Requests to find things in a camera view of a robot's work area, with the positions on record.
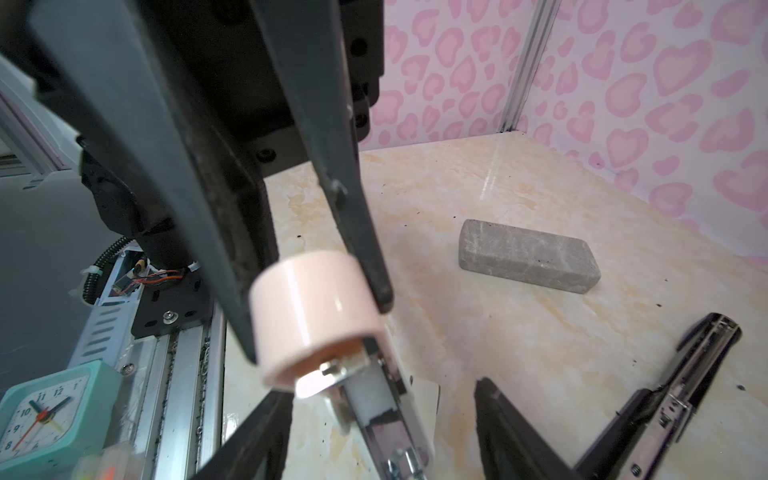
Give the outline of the black long stapler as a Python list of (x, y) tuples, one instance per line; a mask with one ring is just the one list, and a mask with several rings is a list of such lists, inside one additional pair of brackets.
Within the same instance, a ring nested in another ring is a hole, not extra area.
[(710, 313), (689, 328), (651, 388), (636, 391), (575, 466), (583, 479), (651, 479), (741, 339), (730, 317)]

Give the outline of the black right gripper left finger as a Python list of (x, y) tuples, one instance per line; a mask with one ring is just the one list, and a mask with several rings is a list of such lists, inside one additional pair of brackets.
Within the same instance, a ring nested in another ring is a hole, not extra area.
[(270, 391), (193, 480), (282, 478), (294, 395)]

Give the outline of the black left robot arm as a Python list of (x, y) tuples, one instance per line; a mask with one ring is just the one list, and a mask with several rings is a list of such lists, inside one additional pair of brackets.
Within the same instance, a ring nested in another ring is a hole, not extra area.
[(384, 73), (380, 1), (8, 1), (3, 54), (78, 133), (112, 231), (190, 263), (247, 357), (247, 293), (279, 258), (267, 177), (310, 163), (375, 304), (394, 291), (359, 142)]

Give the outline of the pink mini stapler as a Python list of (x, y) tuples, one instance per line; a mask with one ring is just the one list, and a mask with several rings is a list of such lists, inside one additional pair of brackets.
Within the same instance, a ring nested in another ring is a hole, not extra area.
[(432, 479), (438, 384), (400, 366), (357, 259), (314, 251), (282, 260), (249, 291), (267, 387), (325, 400), (357, 429), (381, 479)]

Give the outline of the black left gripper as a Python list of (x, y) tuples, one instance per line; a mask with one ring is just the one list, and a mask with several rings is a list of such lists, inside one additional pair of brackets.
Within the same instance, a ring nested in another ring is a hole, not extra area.
[(392, 310), (357, 150), (384, 72), (382, 2), (36, 1), (27, 29), (86, 111), (85, 136), (161, 199), (249, 359), (248, 292), (274, 231), (263, 180), (308, 158)]

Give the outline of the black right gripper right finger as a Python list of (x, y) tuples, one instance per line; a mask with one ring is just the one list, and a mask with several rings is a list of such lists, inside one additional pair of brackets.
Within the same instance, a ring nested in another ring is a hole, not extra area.
[(476, 431), (482, 468), (492, 479), (577, 479), (489, 378), (476, 382)]

